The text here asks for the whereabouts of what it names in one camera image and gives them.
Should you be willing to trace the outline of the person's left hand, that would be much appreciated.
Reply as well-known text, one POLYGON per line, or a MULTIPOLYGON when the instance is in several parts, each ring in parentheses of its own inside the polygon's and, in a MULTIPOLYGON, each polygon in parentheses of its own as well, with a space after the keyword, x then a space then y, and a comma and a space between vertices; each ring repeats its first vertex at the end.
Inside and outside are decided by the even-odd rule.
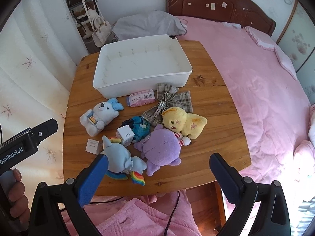
POLYGON ((25 196, 25 186, 21 182, 22 176, 18 169, 13 170, 15 184, 8 192, 8 198, 13 203, 10 214, 13 218, 18 218, 21 224, 29 221, 30 210, 28 208, 28 198, 25 196))

